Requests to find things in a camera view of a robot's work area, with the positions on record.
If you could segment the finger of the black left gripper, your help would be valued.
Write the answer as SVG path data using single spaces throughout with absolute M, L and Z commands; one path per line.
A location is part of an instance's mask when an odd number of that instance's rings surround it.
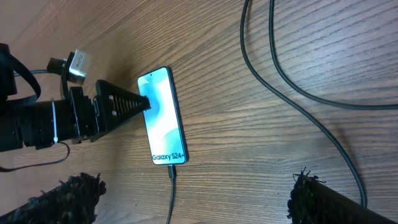
M 93 140 L 107 135 L 126 124 L 135 115 L 150 109 L 149 99 L 105 80 L 96 82 L 97 95 L 93 99 L 95 135 Z

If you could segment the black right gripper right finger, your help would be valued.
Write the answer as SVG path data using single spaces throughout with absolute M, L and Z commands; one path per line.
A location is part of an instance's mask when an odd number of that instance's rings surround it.
M 395 224 L 323 185 L 317 176 L 301 171 L 287 202 L 287 218 L 294 224 Z

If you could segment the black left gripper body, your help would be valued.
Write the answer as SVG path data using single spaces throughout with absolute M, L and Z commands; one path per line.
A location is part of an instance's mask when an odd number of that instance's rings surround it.
M 83 93 L 82 85 L 72 83 L 68 79 L 68 68 L 74 52 L 70 52 L 63 61 L 61 69 L 61 97 L 68 100 L 72 108 L 72 143 L 79 144 L 95 133 L 95 113 L 88 96 Z

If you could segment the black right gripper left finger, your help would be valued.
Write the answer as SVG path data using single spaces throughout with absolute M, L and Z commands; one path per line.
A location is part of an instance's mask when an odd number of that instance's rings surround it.
M 2 215 L 1 224 L 91 224 L 96 220 L 95 207 L 105 193 L 106 183 L 99 175 L 81 173 Z

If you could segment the blue smartphone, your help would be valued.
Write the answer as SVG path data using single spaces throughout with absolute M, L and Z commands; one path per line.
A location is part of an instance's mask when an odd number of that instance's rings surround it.
M 149 100 L 143 112 L 152 162 L 155 165 L 184 164 L 188 161 L 177 93 L 172 71 L 160 67 L 137 79 L 139 94 Z

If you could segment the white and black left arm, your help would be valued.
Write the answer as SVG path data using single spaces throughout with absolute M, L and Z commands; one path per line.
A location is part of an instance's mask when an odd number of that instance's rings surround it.
M 60 141 L 94 142 L 150 108 L 146 96 L 97 80 L 96 96 L 84 95 L 90 66 L 86 52 L 51 58 L 46 73 L 60 76 L 60 100 L 39 101 L 41 88 L 30 71 L 1 44 L 1 150 L 36 149 Z

